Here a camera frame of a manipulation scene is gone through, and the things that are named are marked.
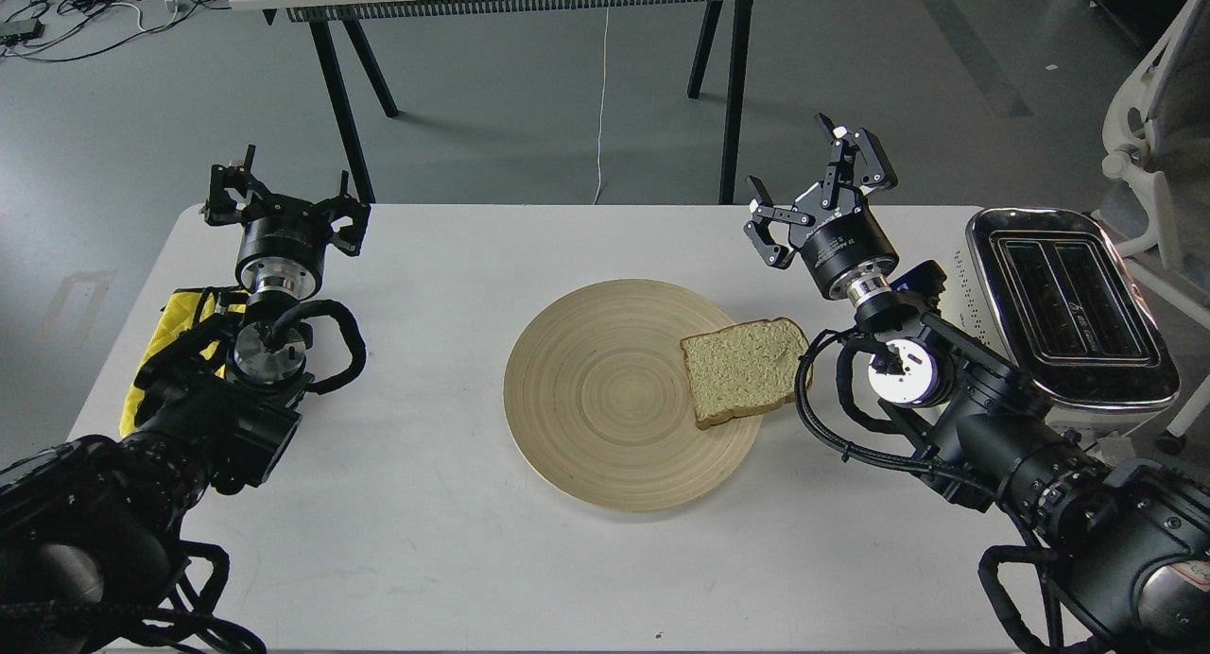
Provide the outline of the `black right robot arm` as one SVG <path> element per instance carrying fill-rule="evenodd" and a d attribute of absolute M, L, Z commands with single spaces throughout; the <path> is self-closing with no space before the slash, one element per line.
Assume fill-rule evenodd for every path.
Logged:
<path fill-rule="evenodd" d="M 825 329 L 793 378 L 800 421 L 854 460 L 911 474 L 947 501 L 1012 520 L 976 576 L 1022 653 L 1205 653 L 1208 486 L 1134 457 L 1107 466 L 1045 424 L 1027 371 L 941 317 L 943 266 L 899 258 L 869 210 L 898 183 L 882 143 L 826 114 L 822 180 L 786 210 L 756 177 L 745 233 L 764 262 L 800 258 L 855 323 Z"/>

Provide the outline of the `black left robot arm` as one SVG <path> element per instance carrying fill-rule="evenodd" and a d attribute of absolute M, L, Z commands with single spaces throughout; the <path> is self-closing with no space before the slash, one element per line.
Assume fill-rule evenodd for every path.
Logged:
<path fill-rule="evenodd" d="M 371 206 L 341 179 L 317 202 L 271 193 L 254 147 L 217 164 L 202 216 L 242 229 L 234 287 L 196 291 L 186 327 L 144 360 L 129 432 L 74 438 L 2 471 L 2 650 L 96 653 L 126 639 L 264 653 L 217 618 L 230 560 L 182 537 L 206 490 L 267 482 L 306 394 L 365 367 L 355 314 L 319 300 L 327 249 L 358 256 Z"/>

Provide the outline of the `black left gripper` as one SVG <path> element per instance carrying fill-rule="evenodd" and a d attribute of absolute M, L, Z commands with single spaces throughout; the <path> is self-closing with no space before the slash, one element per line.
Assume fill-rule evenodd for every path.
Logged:
<path fill-rule="evenodd" d="M 211 226 L 242 225 L 236 280 L 247 291 L 319 291 L 327 246 L 362 253 L 371 203 L 350 193 L 342 170 L 338 193 L 317 205 L 275 203 L 253 174 L 257 147 L 234 164 L 213 164 L 200 216 Z"/>

